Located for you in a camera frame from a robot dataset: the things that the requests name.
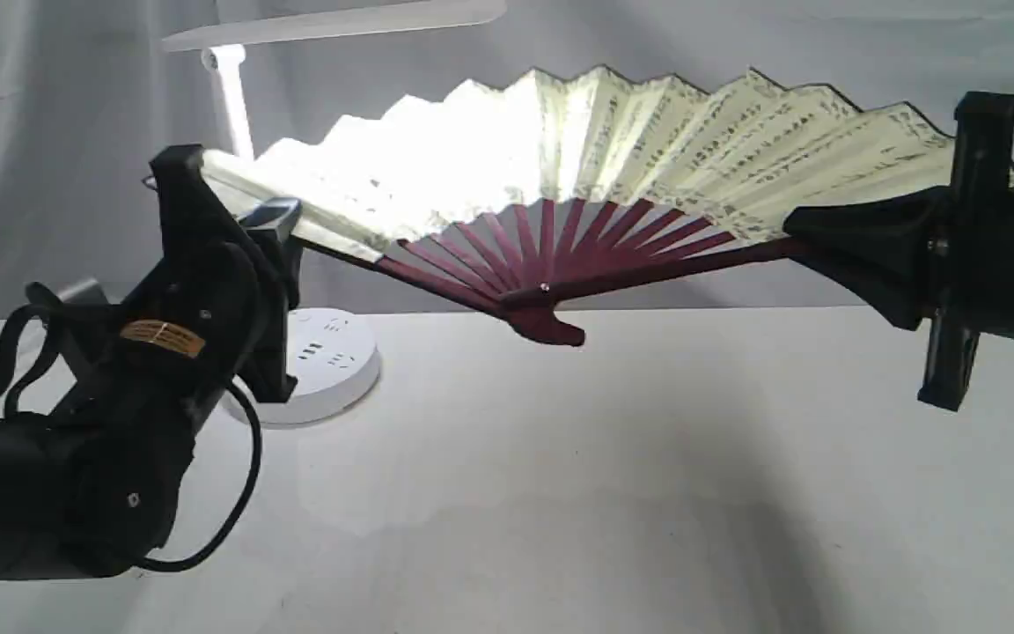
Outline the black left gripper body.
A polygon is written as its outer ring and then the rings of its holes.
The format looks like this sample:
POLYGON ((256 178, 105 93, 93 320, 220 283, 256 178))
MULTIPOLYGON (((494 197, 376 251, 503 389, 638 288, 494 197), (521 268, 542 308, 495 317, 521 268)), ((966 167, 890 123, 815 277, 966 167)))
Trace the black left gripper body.
POLYGON ((234 378, 264 402, 289 398, 297 379, 279 368, 276 352, 289 310, 252 240, 161 260, 120 304, 59 301, 61 353, 76 381, 59 401, 59 421, 160 414, 199 431, 234 378))

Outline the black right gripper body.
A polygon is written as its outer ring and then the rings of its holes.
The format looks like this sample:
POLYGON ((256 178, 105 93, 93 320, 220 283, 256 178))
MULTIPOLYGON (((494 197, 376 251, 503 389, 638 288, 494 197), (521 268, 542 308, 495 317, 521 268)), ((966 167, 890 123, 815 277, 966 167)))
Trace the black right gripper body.
POLYGON ((1014 340, 1014 95, 969 92, 955 108, 950 195, 937 210, 937 307, 919 401, 951 412, 968 393, 982 334, 1014 340))

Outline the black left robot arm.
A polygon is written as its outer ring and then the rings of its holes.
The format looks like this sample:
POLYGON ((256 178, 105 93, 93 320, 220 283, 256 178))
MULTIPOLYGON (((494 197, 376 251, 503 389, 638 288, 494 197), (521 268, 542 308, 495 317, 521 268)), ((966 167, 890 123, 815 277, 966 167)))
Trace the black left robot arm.
POLYGON ((124 300, 98 281, 29 284, 0 330, 0 582, 194 569, 254 497, 257 402, 287 402, 303 204, 174 145, 150 164, 164 253, 124 300), (239 498, 196 553, 156 559, 202 426, 229 394, 251 454, 239 498))

